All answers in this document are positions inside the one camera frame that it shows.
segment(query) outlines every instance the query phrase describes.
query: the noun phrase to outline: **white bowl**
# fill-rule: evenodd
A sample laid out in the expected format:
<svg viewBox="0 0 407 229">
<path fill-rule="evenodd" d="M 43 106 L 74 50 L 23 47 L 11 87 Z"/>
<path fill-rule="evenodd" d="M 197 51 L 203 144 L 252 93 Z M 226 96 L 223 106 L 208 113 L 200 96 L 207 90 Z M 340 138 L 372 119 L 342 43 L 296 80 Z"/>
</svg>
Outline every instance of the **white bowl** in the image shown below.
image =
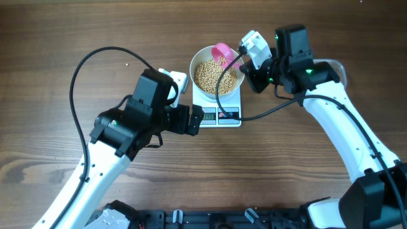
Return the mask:
<svg viewBox="0 0 407 229">
<path fill-rule="evenodd" d="M 195 82 L 194 82 L 194 80 L 193 80 L 194 77 L 195 77 L 195 69 L 198 67 L 198 65 L 199 65 L 200 63 L 204 62 L 204 61 L 213 59 L 212 53 L 210 52 L 210 50 L 212 49 L 212 47 L 213 47 L 213 45 L 212 45 L 212 46 L 208 46 L 208 47 L 206 47 L 206 48 L 202 48 L 202 49 L 201 49 L 197 54 L 195 54 L 195 56 L 192 58 L 192 61 L 191 61 L 191 64 L 190 64 L 190 77 L 191 77 L 191 80 L 192 80 L 193 84 L 198 88 L 198 90 L 199 90 L 200 92 L 202 92 L 205 96 L 207 96 L 207 97 L 210 98 L 210 99 L 215 99 L 215 95 L 214 95 L 214 94 L 210 94 L 210 93 L 207 93 L 207 92 L 203 91 L 201 88 L 198 87 L 198 85 L 195 84 Z M 232 50 L 232 51 L 233 51 L 233 54 L 234 54 L 234 56 L 235 56 L 235 58 L 236 58 L 236 57 L 238 56 L 238 53 L 237 53 L 235 50 Z M 244 62 L 243 62 L 242 58 L 240 58 L 240 59 L 237 61 L 237 63 L 243 64 Z M 231 92 L 228 92 L 228 93 L 223 94 L 223 95 L 219 95 L 219 98 L 223 98 L 223 97 L 226 97 L 226 96 L 232 94 L 232 93 L 233 93 L 236 89 L 238 89 L 238 88 L 240 87 L 240 85 L 242 84 L 242 82 L 243 82 L 243 80 L 244 80 L 244 74 L 243 74 L 242 72 L 240 72 L 239 69 L 235 69 L 235 70 L 236 70 L 236 77 L 237 77 L 237 82 L 236 82 L 235 88 L 234 88 Z"/>
</svg>

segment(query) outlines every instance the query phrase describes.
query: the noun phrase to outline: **white scale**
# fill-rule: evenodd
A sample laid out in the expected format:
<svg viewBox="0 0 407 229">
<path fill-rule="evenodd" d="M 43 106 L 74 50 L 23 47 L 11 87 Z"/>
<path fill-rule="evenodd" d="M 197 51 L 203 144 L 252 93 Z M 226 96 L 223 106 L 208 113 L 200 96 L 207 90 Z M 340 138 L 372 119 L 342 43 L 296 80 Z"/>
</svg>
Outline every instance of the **white scale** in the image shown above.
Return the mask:
<svg viewBox="0 0 407 229">
<path fill-rule="evenodd" d="M 242 116 L 242 106 L 240 105 L 240 88 L 233 93 L 219 98 L 224 114 L 217 106 L 216 100 L 211 99 L 199 91 L 193 83 L 192 86 L 192 101 L 195 105 L 202 106 L 205 112 L 200 127 L 239 127 L 242 121 L 234 120 L 232 117 Z"/>
</svg>

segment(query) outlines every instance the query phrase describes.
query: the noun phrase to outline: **pink measuring cup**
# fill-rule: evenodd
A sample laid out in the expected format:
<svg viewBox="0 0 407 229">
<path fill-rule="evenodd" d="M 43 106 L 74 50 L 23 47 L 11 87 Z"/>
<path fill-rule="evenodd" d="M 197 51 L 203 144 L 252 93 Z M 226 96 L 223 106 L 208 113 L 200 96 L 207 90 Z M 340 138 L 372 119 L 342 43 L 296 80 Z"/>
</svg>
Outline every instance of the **pink measuring cup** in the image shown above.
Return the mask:
<svg viewBox="0 0 407 229">
<path fill-rule="evenodd" d="M 222 56 L 226 59 L 226 63 L 221 65 L 223 69 L 228 67 L 228 65 L 235 59 L 235 56 L 231 48 L 229 48 L 229 46 L 224 43 L 218 43 L 214 45 L 210 52 L 212 53 L 212 57 L 216 62 L 219 62 L 219 58 Z M 233 67 L 238 69 L 240 67 L 240 64 L 234 63 Z"/>
</svg>

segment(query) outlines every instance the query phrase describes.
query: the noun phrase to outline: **wooden table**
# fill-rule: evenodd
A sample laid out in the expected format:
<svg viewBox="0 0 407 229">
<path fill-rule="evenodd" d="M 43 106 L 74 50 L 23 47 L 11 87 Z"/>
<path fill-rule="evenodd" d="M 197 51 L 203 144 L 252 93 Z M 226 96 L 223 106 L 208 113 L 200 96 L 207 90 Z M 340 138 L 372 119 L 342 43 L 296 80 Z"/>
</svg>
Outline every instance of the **wooden table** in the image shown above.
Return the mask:
<svg viewBox="0 0 407 229">
<path fill-rule="evenodd" d="M 188 72 L 199 49 L 237 47 L 251 29 L 275 46 L 274 28 L 303 23 L 315 58 L 337 59 L 347 92 L 376 135 L 407 160 L 405 1 L 146 1 L 0 6 L 0 228 L 44 214 L 82 155 L 69 109 L 74 69 L 90 51 L 122 46 L 156 68 Z M 82 68 L 74 98 L 86 139 L 95 117 L 131 94 L 144 66 L 107 51 Z M 283 101 L 242 85 L 244 116 Z M 191 87 L 181 103 L 192 103 Z M 139 152 L 100 206 L 136 209 L 297 207 L 350 186 L 339 154 L 297 104 L 241 128 L 163 133 Z"/>
</svg>

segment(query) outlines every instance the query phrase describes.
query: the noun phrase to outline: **black clamp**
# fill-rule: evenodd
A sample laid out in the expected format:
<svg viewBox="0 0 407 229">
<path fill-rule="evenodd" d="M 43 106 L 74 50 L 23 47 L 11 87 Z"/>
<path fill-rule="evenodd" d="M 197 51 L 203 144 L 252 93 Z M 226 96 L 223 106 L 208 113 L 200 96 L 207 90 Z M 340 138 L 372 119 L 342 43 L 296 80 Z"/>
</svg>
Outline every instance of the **black clamp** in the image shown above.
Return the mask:
<svg viewBox="0 0 407 229">
<path fill-rule="evenodd" d="M 199 133 L 199 126 L 204 118 L 204 112 L 202 106 L 192 105 L 192 114 L 190 117 L 190 124 L 188 125 L 188 135 L 195 136 Z"/>
<path fill-rule="evenodd" d="M 246 216 L 246 218 L 252 224 L 256 225 L 258 229 L 267 229 L 267 227 L 260 221 L 259 215 L 257 215 L 253 209 L 251 208 L 246 209 L 246 211 L 244 212 L 244 216 Z"/>
<path fill-rule="evenodd" d="M 140 215 L 139 212 L 136 211 L 134 208 L 130 207 L 129 205 L 120 202 L 119 200 L 115 200 L 111 202 L 110 204 L 106 204 L 103 207 L 103 210 L 105 209 L 112 209 L 116 210 L 123 215 L 129 220 L 130 224 L 128 226 L 128 229 L 139 229 L 139 223 L 140 223 Z"/>
</svg>

